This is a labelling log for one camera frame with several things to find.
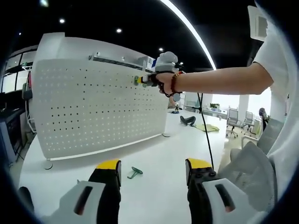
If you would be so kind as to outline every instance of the gray chair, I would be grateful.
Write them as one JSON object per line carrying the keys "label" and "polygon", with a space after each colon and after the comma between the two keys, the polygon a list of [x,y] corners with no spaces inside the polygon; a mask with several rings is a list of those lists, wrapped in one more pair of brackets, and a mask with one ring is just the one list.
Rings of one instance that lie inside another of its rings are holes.
{"label": "gray chair", "polygon": [[267,155],[254,143],[247,143],[218,175],[244,191],[257,211],[269,212],[274,207],[277,201],[275,172]]}
{"label": "gray chair", "polygon": [[[281,132],[281,129],[283,128],[284,123],[275,120],[270,119],[267,127],[265,128],[264,132],[262,133],[261,137],[259,139],[252,138],[249,136],[243,136],[241,139],[241,149],[244,149],[244,140],[249,139],[251,141],[255,141],[256,145],[265,153],[268,154],[270,149],[272,148],[274,142],[276,141],[279,133]],[[238,148],[232,148],[230,151],[230,160],[233,161],[241,149]]]}
{"label": "gray chair", "polygon": [[253,113],[246,111],[245,120],[243,122],[243,128],[247,127],[247,130],[244,134],[250,132],[250,128],[253,126]]}
{"label": "gray chair", "polygon": [[232,130],[227,130],[226,136],[228,136],[228,134],[233,134],[234,138],[238,137],[238,134],[234,131],[235,127],[242,128],[242,122],[238,119],[238,117],[238,110],[229,108],[227,127],[232,126]]}

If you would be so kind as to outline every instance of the red bracelet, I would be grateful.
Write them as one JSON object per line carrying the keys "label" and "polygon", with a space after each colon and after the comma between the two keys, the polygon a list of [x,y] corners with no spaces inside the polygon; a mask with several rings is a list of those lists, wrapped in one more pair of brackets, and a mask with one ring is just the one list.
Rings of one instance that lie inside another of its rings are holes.
{"label": "red bracelet", "polygon": [[182,71],[179,71],[178,73],[174,74],[174,76],[172,77],[172,80],[171,80],[171,91],[172,93],[182,93],[182,92],[177,92],[175,90],[175,86],[176,86],[176,83],[177,83],[177,77],[179,75],[181,75],[183,72]]}

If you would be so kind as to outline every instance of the white sleeve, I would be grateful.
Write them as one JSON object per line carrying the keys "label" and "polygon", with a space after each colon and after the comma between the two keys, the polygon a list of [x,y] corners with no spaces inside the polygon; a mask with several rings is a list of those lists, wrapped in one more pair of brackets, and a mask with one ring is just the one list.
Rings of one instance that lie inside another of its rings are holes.
{"label": "white sleeve", "polygon": [[288,71],[284,51],[276,35],[276,28],[268,22],[267,37],[259,49],[253,62],[263,66],[272,77],[274,84],[271,89],[284,97],[288,85]]}

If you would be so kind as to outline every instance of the black cable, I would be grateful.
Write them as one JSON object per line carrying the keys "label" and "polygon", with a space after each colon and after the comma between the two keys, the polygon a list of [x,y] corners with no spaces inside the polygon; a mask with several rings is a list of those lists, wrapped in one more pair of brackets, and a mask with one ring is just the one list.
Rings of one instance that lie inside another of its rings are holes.
{"label": "black cable", "polygon": [[16,151],[16,153],[19,155],[19,157],[22,158],[22,160],[24,160],[24,158],[21,156],[21,154],[18,151]]}
{"label": "black cable", "polygon": [[211,145],[210,145],[210,140],[209,140],[209,136],[207,134],[207,129],[206,129],[206,121],[205,121],[205,118],[204,118],[204,114],[202,113],[202,98],[203,98],[203,94],[201,94],[201,100],[200,100],[200,97],[199,97],[199,93],[197,93],[197,96],[198,96],[198,101],[199,101],[199,104],[200,104],[199,106],[201,108],[202,120],[204,121],[205,132],[206,132],[206,139],[207,139],[207,144],[209,146],[210,157],[211,157],[211,164],[212,164],[212,168],[214,169],[214,162],[213,162],[213,156],[212,156],[212,151],[211,151]]}

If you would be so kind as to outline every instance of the window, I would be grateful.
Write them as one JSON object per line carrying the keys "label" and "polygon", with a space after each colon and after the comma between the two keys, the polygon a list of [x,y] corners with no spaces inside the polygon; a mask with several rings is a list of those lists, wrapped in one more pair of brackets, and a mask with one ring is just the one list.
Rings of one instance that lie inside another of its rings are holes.
{"label": "window", "polygon": [[9,58],[9,60],[7,61],[7,65],[6,65],[5,70],[11,69],[15,66],[18,66],[19,62],[20,62],[20,58],[21,58],[21,54],[19,54],[17,56],[14,56],[12,58]]}
{"label": "window", "polygon": [[14,91],[16,73],[3,77],[2,92]]}
{"label": "window", "polygon": [[271,109],[271,89],[268,88],[261,95],[249,95],[248,111],[258,115],[260,108],[265,108],[266,113],[270,114]]}
{"label": "window", "polygon": [[19,71],[15,90],[21,90],[23,88],[23,84],[27,81],[27,77],[28,71]]}
{"label": "window", "polygon": [[36,51],[30,51],[30,52],[24,53],[22,56],[21,64],[33,62],[35,56],[36,56]]}
{"label": "window", "polygon": [[237,109],[239,107],[240,95],[220,95],[214,94],[212,103],[219,104],[221,109],[234,108]]}

